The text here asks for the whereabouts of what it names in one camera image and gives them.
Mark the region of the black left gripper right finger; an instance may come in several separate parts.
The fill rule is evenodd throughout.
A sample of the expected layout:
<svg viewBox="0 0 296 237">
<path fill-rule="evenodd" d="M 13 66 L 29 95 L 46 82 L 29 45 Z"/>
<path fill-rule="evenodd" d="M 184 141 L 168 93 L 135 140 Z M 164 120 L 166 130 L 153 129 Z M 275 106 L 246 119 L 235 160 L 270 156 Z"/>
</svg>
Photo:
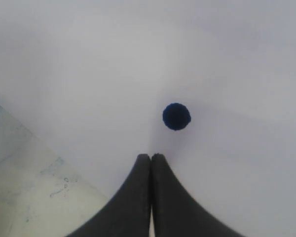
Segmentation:
<svg viewBox="0 0 296 237">
<path fill-rule="evenodd" d="M 241 236 L 195 201 L 162 154 L 154 154 L 151 158 L 150 183 L 156 237 Z"/>
</svg>

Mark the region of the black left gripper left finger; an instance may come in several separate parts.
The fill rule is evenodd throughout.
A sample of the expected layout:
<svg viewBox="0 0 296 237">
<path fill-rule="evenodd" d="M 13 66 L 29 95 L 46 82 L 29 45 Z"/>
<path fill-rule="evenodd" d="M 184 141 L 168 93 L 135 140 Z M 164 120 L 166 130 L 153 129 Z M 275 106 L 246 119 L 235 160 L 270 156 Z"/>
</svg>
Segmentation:
<svg viewBox="0 0 296 237">
<path fill-rule="evenodd" d="M 150 165 L 140 154 L 126 180 L 109 202 L 70 237 L 148 237 L 150 227 Z"/>
</svg>

